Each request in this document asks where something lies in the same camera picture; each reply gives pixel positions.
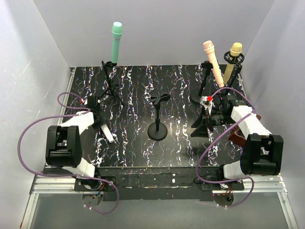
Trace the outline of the black tripod shock-mount stand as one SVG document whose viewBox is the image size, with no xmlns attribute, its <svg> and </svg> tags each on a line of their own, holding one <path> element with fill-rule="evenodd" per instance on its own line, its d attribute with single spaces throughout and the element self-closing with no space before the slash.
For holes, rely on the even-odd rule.
<svg viewBox="0 0 305 229">
<path fill-rule="evenodd" d="M 243 61 L 244 61 L 244 55 L 240 54 L 238 58 L 238 62 L 234 64 L 234 69 L 232 71 L 229 81 L 227 82 L 227 84 L 224 84 L 226 87 L 232 88 L 233 82 L 235 81 L 238 74 L 241 72 Z"/>
</svg>

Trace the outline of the green microphone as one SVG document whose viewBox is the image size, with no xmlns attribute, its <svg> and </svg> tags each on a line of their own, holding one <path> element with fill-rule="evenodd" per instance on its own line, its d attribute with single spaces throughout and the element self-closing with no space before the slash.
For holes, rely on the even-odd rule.
<svg viewBox="0 0 305 229">
<path fill-rule="evenodd" d="M 111 52 L 111 62 L 115 64 L 118 61 L 121 37 L 122 37 L 122 23 L 116 21 L 112 25 L 112 52 Z"/>
</svg>

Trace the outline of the black round-base mic stand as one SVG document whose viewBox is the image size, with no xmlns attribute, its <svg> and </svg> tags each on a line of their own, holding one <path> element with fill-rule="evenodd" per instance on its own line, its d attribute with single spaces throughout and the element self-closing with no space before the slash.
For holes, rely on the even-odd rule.
<svg viewBox="0 0 305 229">
<path fill-rule="evenodd" d="M 204 79 L 201 82 L 200 88 L 191 90 L 191 94 L 190 94 L 190 100 L 194 104 L 199 104 L 200 103 L 200 98 L 203 95 L 203 90 L 206 86 L 207 78 L 211 74 L 211 70 L 213 69 L 213 65 L 209 61 L 205 61 L 205 62 L 201 63 L 201 68 L 205 69 Z"/>
</svg>

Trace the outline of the yellow microphone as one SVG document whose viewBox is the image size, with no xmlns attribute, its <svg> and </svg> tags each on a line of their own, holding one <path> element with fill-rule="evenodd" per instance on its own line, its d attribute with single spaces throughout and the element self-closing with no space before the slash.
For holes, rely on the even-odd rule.
<svg viewBox="0 0 305 229">
<path fill-rule="evenodd" d="M 234 64 L 238 62 L 238 58 L 242 53 L 243 45 L 240 42 L 235 42 L 230 48 L 230 51 L 226 52 L 224 59 L 228 62 L 225 72 L 224 72 L 224 84 L 227 84 L 229 81 L 232 71 L 234 69 Z"/>
</svg>

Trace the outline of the small black tripod stand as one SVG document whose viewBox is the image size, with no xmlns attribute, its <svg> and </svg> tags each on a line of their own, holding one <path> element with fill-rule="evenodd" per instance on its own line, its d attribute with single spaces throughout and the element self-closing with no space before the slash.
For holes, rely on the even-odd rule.
<svg viewBox="0 0 305 229">
<path fill-rule="evenodd" d="M 109 68 L 113 68 L 117 64 L 113 63 L 111 61 L 108 61 L 108 62 L 101 61 L 101 64 L 102 64 L 102 69 L 103 69 L 103 71 L 105 72 L 105 75 L 106 75 L 107 87 L 106 87 L 105 91 L 103 92 L 103 94 L 100 96 L 100 99 L 102 99 L 104 96 L 107 95 L 107 96 L 110 96 L 110 97 L 114 98 L 115 100 L 118 99 L 120 104 L 122 106 L 124 106 L 125 104 L 124 104 L 122 98 L 116 92 L 116 90 L 119 87 L 119 84 L 118 83 L 117 84 L 113 83 L 113 79 L 110 78 L 110 74 L 109 74 L 109 71 L 108 71 Z"/>
</svg>

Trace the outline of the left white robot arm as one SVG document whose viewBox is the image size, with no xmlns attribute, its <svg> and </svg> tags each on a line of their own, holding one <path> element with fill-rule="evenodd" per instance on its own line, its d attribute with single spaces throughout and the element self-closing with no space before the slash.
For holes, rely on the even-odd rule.
<svg viewBox="0 0 305 229">
<path fill-rule="evenodd" d="M 82 156 L 81 134 L 92 127 L 102 130 L 111 142 L 113 138 L 104 119 L 100 98 L 90 95 L 84 105 L 89 112 L 79 111 L 61 125 L 48 128 L 45 159 L 49 166 L 61 167 L 88 179 L 97 177 L 96 168 Z"/>
</svg>

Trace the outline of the pink microphone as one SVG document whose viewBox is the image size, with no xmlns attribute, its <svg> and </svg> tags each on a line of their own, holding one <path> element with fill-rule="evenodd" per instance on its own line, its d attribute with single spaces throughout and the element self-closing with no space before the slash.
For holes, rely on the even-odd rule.
<svg viewBox="0 0 305 229">
<path fill-rule="evenodd" d="M 213 66 L 213 75 L 215 77 L 216 83 L 219 88 L 224 87 L 223 77 L 221 75 L 221 70 L 215 55 L 214 44 L 211 40 L 205 41 L 203 43 L 203 51 L 208 57 L 209 62 Z"/>
</svg>

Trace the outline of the white microphone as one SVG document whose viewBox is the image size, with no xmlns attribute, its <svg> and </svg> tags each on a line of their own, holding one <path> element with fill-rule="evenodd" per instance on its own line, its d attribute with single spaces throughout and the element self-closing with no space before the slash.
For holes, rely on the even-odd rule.
<svg viewBox="0 0 305 229">
<path fill-rule="evenodd" d="M 108 125 L 107 124 L 103 124 L 101 126 L 101 130 L 104 133 L 105 137 L 107 138 L 107 140 L 109 141 L 109 143 L 113 143 L 114 142 L 114 138 L 112 133 L 110 132 Z"/>
</svg>

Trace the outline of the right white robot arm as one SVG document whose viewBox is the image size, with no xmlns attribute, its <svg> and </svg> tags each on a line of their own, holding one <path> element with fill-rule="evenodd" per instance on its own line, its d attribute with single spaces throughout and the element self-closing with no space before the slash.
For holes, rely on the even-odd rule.
<svg viewBox="0 0 305 229">
<path fill-rule="evenodd" d="M 192 124 L 191 137 L 208 137 L 215 126 L 237 123 L 237 128 L 245 138 L 239 161 L 221 165 L 217 180 L 244 178 L 247 175 L 270 175 L 280 173 L 284 140 L 273 135 L 260 122 L 253 108 L 246 100 L 238 100 L 235 95 L 226 95 L 221 100 L 221 108 L 212 113 L 213 99 L 203 96 L 200 116 Z"/>
</svg>

